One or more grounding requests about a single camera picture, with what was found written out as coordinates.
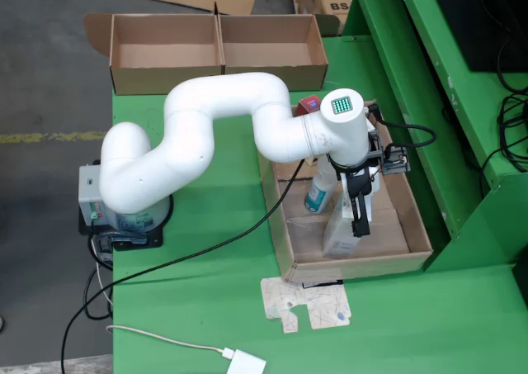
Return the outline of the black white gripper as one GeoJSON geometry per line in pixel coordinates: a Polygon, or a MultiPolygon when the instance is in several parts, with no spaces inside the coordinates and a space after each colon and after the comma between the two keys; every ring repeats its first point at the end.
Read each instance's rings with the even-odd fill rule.
{"type": "Polygon", "coordinates": [[[352,233],[356,238],[370,234],[365,200],[379,189],[379,166],[337,166],[337,178],[342,184],[342,199],[351,202],[352,233]]]}

